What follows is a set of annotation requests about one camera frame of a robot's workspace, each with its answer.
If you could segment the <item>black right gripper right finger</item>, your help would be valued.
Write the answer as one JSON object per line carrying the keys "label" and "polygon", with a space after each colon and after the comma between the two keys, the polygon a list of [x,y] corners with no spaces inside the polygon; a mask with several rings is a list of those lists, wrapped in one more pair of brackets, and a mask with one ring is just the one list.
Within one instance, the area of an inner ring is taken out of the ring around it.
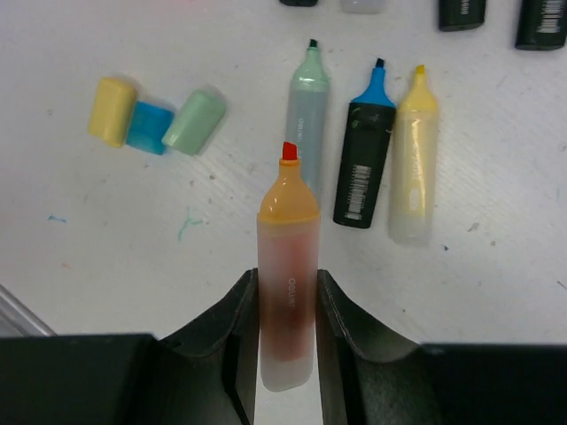
{"label": "black right gripper right finger", "polygon": [[419,424],[417,345],[354,303],[326,270],[317,275],[316,351],[322,422]]}

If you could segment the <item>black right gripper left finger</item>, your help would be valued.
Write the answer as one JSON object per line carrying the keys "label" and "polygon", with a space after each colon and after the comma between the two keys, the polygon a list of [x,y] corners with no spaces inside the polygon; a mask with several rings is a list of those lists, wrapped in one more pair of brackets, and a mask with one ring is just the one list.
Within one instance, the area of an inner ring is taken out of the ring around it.
{"label": "black right gripper left finger", "polygon": [[161,342],[174,354],[166,424],[253,424],[260,339],[256,269]]}

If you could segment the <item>orange pastel highlighter pen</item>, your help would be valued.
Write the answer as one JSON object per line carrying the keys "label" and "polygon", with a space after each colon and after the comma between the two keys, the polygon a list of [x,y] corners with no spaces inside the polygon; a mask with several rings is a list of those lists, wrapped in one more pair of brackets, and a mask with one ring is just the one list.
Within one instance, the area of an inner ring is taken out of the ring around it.
{"label": "orange pastel highlighter pen", "polygon": [[273,392],[313,370],[320,210],[301,177],[299,151],[283,143],[276,181],[257,214],[260,375]]}

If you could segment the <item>blue highlighter pen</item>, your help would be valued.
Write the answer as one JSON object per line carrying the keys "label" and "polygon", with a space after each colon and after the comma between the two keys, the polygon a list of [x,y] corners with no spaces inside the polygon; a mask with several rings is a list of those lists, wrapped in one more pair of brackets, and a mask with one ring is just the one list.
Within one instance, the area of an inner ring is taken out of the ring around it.
{"label": "blue highlighter pen", "polygon": [[385,75],[378,58],[368,87],[349,104],[333,212],[342,226],[366,229],[373,220],[396,117]]}

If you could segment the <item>yellow pastel highlighter pen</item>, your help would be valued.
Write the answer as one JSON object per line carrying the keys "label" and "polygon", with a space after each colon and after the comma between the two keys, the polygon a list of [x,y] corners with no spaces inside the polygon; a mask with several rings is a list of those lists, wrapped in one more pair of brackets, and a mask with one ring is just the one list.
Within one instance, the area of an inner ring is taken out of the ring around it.
{"label": "yellow pastel highlighter pen", "polygon": [[396,243],[425,246],[431,239],[438,139],[438,101],[419,65],[393,130],[388,233]]}

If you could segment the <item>blue highlighter cap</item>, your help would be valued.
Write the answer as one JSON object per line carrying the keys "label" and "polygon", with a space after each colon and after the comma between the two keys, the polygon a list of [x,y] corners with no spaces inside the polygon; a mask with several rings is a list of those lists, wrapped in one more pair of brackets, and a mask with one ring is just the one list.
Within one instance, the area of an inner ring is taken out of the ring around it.
{"label": "blue highlighter cap", "polygon": [[137,101],[126,137],[126,145],[154,155],[163,155],[166,145],[162,142],[162,138],[173,118],[173,111]]}

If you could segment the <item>mint green highlighter cap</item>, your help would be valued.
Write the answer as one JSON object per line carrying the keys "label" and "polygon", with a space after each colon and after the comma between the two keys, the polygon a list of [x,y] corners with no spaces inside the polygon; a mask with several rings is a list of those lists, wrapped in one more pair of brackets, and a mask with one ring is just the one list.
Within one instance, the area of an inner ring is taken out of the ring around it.
{"label": "mint green highlighter cap", "polygon": [[226,111],[225,98],[218,90],[211,87],[195,89],[178,110],[162,142],[183,154],[198,155]]}

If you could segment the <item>mint green highlighter pen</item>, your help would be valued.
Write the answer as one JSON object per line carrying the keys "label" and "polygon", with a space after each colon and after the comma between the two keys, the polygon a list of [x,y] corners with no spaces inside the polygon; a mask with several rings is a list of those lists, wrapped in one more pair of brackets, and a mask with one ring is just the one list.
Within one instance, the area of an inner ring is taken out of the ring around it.
{"label": "mint green highlighter pen", "polygon": [[285,141],[297,146],[302,179],[317,202],[321,195],[322,142],[329,93],[330,79],[322,64],[319,44],[311,39],[304,61],[291,77]]}

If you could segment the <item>yellow highlighter cap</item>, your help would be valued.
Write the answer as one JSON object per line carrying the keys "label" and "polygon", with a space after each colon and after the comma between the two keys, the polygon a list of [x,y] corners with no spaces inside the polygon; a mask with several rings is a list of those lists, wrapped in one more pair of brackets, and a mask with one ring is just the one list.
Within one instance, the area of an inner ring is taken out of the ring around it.
{"label": "yellow highlighter cap", "polygon": [[89,116],[88,133],[120,148],[126,140],[137,100],[136,86],[116,77],[99,80]]}

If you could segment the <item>purple black highlighter pen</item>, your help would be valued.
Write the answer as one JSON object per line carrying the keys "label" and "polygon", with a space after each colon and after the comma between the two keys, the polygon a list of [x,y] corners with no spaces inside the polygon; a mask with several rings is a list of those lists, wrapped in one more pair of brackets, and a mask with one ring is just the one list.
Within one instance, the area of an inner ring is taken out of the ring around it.
{"label": "purple black highlighter pen", "polygon": [[486,0],[438,0],[438,28],[455,32],[481,27],[485,9]]}

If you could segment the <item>black pink highlighter pen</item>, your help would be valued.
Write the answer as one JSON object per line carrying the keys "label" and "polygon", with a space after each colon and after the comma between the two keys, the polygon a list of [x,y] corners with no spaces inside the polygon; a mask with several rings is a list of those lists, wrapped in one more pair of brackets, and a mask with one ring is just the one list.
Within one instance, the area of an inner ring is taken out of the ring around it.
{"label": "black pink highlighter pen", "polygon": [[290,7],[314,7],[318,5],[318,0],[279,0],[281,4]]}

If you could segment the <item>orange black highlighter pen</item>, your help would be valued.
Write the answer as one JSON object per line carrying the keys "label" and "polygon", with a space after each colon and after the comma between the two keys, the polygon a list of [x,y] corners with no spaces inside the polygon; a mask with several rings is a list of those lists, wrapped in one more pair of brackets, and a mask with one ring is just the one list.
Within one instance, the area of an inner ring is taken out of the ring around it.
{"label": "orange black highlighter pen", "polygon": [[566,43],[566,0],[523,0],[515,48],[559,50]]}

